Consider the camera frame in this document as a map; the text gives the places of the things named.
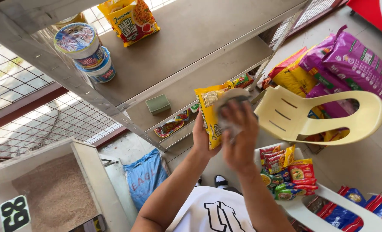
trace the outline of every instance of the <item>tiled floor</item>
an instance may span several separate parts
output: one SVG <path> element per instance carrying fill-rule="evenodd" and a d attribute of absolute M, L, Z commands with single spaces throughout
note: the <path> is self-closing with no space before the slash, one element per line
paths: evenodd
<path fill-rule="evenodd" d="M 382 58 L 382 33 L 357 14 L 349 16 L 349 11 L 348 7 L 344 7 L 287 41 L 271 60 L 266 72 L 302 47 L 311 47 L 321 42 L 329 33 L 336 33 L 344 24 L 348 25 L 348 32 Z M 264 132 L 260 132 L 257 147 L 277 142 Z M 192 136 L 189 136 L 165 154 L 171 171 L 185 158 L 192 145 Z M 299 146 L 305 151 L 305 156 L 313 159 L 315 175 L 321 184 L 334 191 L 341 185 L 356 187 L 366 197 L 369 197 L 368 193 L 382 193 L 382 126 L 368 139 L 350 145 L 328 147 L 318 155 L 313 154 L 304 144 Z M 125 135 L 125 139 L 119 139 L 103 148 L 100 153 L 114 155 L 121 158 L 123 163 L 130 163 L 150 150 L 152 146 L 130 133 Z M 237 177 L 224 164 L 221 152 L 211 159 L 205 169 L 202 175 L 203 185 L 213 186 L 214 176 L 217 174 L 224 175 L 231 186 L 239 187 Z"/>

